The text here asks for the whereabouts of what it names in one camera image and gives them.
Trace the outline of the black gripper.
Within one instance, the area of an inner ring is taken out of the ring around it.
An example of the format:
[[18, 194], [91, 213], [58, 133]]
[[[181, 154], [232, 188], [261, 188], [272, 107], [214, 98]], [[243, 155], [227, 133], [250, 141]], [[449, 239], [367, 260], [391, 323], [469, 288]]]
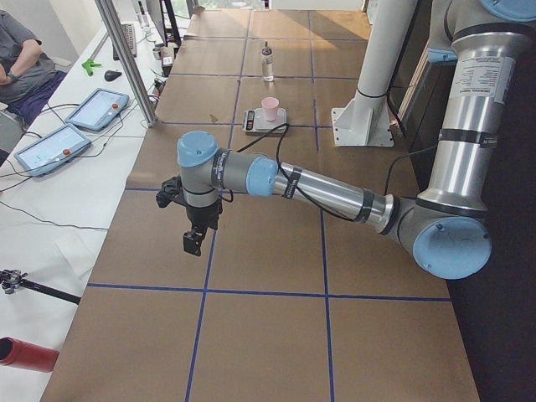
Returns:
[[201, 256], [204, 233], [208, 228], [218, 229], [221, 203], [212, 203], [206, 207], [194, 207], [187, 204], [186, 212], [191, 223], [191, 230], [183, 234], [183, 250], [190, 255]]

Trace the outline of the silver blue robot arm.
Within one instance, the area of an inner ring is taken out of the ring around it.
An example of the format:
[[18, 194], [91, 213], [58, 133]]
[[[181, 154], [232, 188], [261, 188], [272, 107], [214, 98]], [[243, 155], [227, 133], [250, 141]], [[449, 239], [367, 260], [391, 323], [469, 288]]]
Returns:
[[340, 219], [373, 226], [401, 244], [425, 271], [460, 279], [492, 253], [483, 225], [482, 186], [517, 57], [535, 40], [532, 1], [435, 1], [430, 62], [456, 65], [430, 181], [413, 199], [378, 195], [268, 157], [218, 146], [205, 131], [178, 139], [174, 201], [192, 228], [184, 249], [198, 255], [222, 211], [223, 189], [315, 204]]

